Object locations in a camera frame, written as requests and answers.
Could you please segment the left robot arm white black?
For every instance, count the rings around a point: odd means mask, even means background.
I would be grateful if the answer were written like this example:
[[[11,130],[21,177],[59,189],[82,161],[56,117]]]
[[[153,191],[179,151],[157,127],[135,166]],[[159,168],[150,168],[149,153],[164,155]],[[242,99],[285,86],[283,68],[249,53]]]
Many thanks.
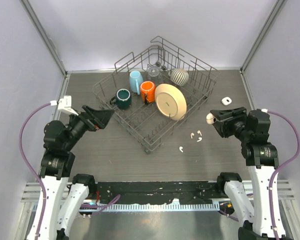
[[[75,160],[71,150],[86,132],[105,129],[113,114],[112,109],[96,110],[83,105],[82,111],[70,109],[68,124],[53,120],[44,127],[45,152],[36,175],[41,192],[28,240],[69,239],[83,201],[92,199],[97,192],[92,175],[77,174],[62,201]]]

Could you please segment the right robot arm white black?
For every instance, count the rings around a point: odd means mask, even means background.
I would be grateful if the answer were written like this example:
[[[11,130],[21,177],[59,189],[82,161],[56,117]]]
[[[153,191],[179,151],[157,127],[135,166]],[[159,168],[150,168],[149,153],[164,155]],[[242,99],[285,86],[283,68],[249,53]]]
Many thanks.
[[[217,178],[216,193],[228,197],[238,218],[240,240],[286,240],[282,224],[277,177],[277,148],[268,141],[271,125],[265,109],[247,112],[240,107],[211,110],[206,122],[222,138],[235,136],[241,143],[241,154],[248,167],[253,199],[248,198],[242,179],[234,172],[222,172]]]

